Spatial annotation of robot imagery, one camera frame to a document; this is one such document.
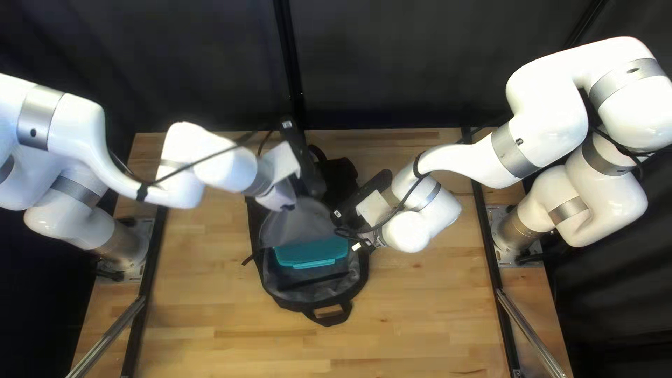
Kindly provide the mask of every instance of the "black metal pole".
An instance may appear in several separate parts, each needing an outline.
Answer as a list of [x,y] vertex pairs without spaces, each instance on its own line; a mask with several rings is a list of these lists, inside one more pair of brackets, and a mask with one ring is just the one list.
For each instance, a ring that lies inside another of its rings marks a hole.
[[290,102],[292,104],[292,117],[302,130],[305,127],[306,106],[303,98],[303,86],[301,84],[301,71],[298,66],[298,54],[294,39],[294,26],[292,24],[292,12],[289,0],[273,0],[273,8],[276,12],[276,24],[280,37],[280,48],[285,65],[287,85],[290,90]]
[[152,238],[149,241],[149,249],[144,263],[142,282],[140,282],[140,290],[138,291],[138,296],[145,298],[146,305],[135,316],[130,327],[130,335],[128,336],[126,355],[124,356],[124,365],[122,366],[121,374],[124,378],[133,378],[133,376],[135,376],[136,367],[138,366],[138,358],[140,356],[140,349],[142,348],[142,337],[144,336],[147,312],[149,310],[152,289],[154,287],[154,276],[156,275],[157,265],[159,263],[159,252],[161,251],[161,241],[163,240],[163,229],[167,213],[167,207],[158,207],[157,215],[154,220],[154,230],[152,231]]
[[[462,138],[465,143],[472,142],[470,127],[462,127]],[[514,376],[513,371],[519,370],[520,364],[518,363],[518,353],[515,349],[511,321],[497,299],[497,289],[502,289],[502,278],[499,275],[499,265],[497,263],[497,255],[495,254],[495,242],[493,242],[493,237],[490,234],[490,221],[488,220],[488,211],[485,205],[485,198],[483,197],[483,189],[480,186],[480,183],[475,180],[471,180],[471,187],[474,191],[476,213],[478,214],[478,222],[480,223],[480,233],[483,237],[483,246],[485,247],[485,260],[488,263],[490,283],[493,286],[493,299],[495,300],[495,308],[497,308],[497,318],[499,319],[499,328],[502,333],[502,341],[504,342],[504,351],[506,353],[507,363],[509,364],[509,373],[511,374],[511,378],[517,378]]]
[[579,18],[577,25],[572,29],[572,32],[567,36],[567,39],[562,45],[562,49],[566,50],[568,48],[575,47],[578,43],[581,42],[583,37],[588,33],[590,27],[593,25],[597,17],[604,10],[604,6],[607,5],[609,0],[592,0],[588,7]]

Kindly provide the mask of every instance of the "gray fabric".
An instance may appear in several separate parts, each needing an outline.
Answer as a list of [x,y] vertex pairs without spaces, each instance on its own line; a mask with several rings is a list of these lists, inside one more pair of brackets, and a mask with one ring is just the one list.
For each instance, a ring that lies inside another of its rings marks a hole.
[[[280,291],[281,285],[286,285],[291,277],[292,282],[310,280],[320,276],[328,276],[347,269],[347,276],[335,278],[312,285],[306,285],[296,290]],[[360,259],[357,252],[349,251],[347,259],[341,259],[334,265],[311,269],[284,268],[276,264],[272,258],[263,259],[263,285],[276,297],[287,301],[313,303],[342,294],[360,280]]]
[[334,236],[329,209],[311,197],[300,197],[292,211],[273,212],[259,230],[262,248],[310,243]]

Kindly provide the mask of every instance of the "wooden tabletop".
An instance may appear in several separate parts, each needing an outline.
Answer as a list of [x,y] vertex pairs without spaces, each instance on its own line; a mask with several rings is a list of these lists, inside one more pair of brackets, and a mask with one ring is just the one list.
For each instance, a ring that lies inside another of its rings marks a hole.
[[[136,135],[129,166],[138,175],[155,175],[164,136]],[[456,141],[460,131],[316,130],[306,137],[328,158],[350,158],[363,184],[381,169],[396,173],[428,147]],[[277,141],[276,133],[267,149]],[[508,377],[470,180],[452,172],[433,176],[462,203],[461,217],[417,254],[376,250],[351,317],[330,328],[280,309],[256,269],[241,266],[251,252],[242,196],[207,189],[196,209],[171,209],[138,376]],[[484,192],[488,204],[524,196],[520,185]],[[116,216],[154,211],[120,198]],[[543,268],[501,272],[507,293],[571,374]],[[75,363],[137,290],[138,284],[96,284]],[[118,377],[127,340],[128,330],[89,376]],[[520,337],[517,343],[524,351]]]

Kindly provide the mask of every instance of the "black backdrop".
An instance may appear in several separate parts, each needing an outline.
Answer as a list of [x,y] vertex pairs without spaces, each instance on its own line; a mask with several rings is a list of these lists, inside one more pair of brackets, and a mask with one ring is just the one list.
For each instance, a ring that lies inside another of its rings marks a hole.
[[[291,9],[299,87],[286,76],[274,3]],[[136,132],[180,120],[211,130],[257,128],[297,100],[305,103],[304,128],[480,124],[508,112],[504,88],[514,70],[575,44],[632,35],[672,72],[670,14],[665,0],[5,0],[0,72],[99,102],[110,149],[125,157]],[[109,196],[106,207],[113,202]],[[16,214],[0,218],[15,227],[5,230],[4,250],[33,251],[32,262],[9,260],[13,277],[34,289],[0,285],[4,303],[21,303],[6,311],[3,327],[14,328],[11,340],[71,350],[93,282],[90,259],[45,244]],[[54,277],[63,279],[52,285]],[[27,321],[37,312],[46,314],[41,327]],[[570,346],[590,348],[571,324],[563,327]],[[5,376],[62,376],[70,361],[44,359],[47,350],[15,349],[16,364],[2,369],[23,370]],[[29,363],[41,358],[47,362]]]

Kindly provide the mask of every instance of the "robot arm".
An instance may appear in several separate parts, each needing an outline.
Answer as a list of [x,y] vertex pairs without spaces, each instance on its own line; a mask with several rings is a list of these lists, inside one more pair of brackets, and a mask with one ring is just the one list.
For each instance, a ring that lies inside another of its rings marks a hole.
[[[579,89],[589,94],[609,135],[631,151],[652,151],[672,143],[672,83],[642,42],[619,37],[545,56],[518,69],[506,88],[513,118],[473,145],[447,144],[427,150],[417,162],[418,172],[453,171],[492,188],[505,188],[520,181],[570,153],[585,139],[588,119]],[[634,166],[629,157],[617,151],[615,154],[613,146],[613,151],[601,147],[594,159],[620,162],[630,166],[627,170]],[[581,192],[590,209],[572,221],[557,225],[560,233],[567,235],[568,242],[576,241],[573,245],[587,245],[601,239],[629,224],[646,209],[646,197],[642,201],[643,191],[632,174],[613,178],[595,171],[581,152],[575,152],[567,165],[571,184],[564,186],[568,192],[563,196],[578,196]],[[542,176],[552,174],[545,172]],[[437,191],[435,180],[428,179],[411,193],[405,206],[408,211],[417,211],[420,215],[431,212],[432,216],[422,216],[423,222],[419,222],[411,220],[412,216],[405,212],[399,213],[395,216],[397,221],[393,218],[382,227],[383,236],[388,235],[384,237],[388,245],[406,252],[421,250],[429,241],[423,235],[434,236],[459,216],[461,207],[455,205],[457,201],[452,195],[440,187]],[[413,164],[409,164],[392,181],[394,195],[401,199],[417,180]],[[545,219],[539,221],[537,217],[537,223],[531,220],[533,217],[527,219],[531,224],[529,231],[537,236],[554,228],[548,216],[552,208],[546,207],[559,198],[559,190],[554,189],[557,180],[549,179],[547,184],[543,181],[535,186],[545,189],[533,189],[531,198],[527,202],[523,200],[519,207],[520,210],[540,209],[540,205],[532,205],[538,203],[536,193],[553,192],[543,196],[553,198],[544,207]],[[621,206],[621,212],[614,209],[615,204]],[[434,208],[451,213],[436,217]],[[524,222],[526,214],[534,211],[518,213]],[[408,226],[416,222],[424,229],[393,236],[393,229],[403,228],[397,224],[402,220]],[[523,232],[517,234],[526,238]]]
[[[141,183],[123,174],[110,159],[105,115],[100,105],[2,74],[0,87],[0,162],[6,165],[5,171],[13,168],[10,165],[15,159],[10,157],[15,147],[29,146],[47,151],[48,154],[43,154],[45,160],[60,160],[64,166],[68,161],[80,161],[115,192],[129,198],[138,197]],[[195,124],[176,123],[167,133],[157,178],[234,146],[233,141]],[[149,186],[144,200],[192,208],[200,203],[204,186],[209,185],[258,197],[266,207],[281,211],[292,206],[295,200],[283,182],[291,174],[300,174],[300,166],[287,143],[281,143],[261,159],[249,149],[239,147]],[[46,190],[44,185],[24,188],[31,189]],[[23,205],[19,207],[26,208],[31,203]]]

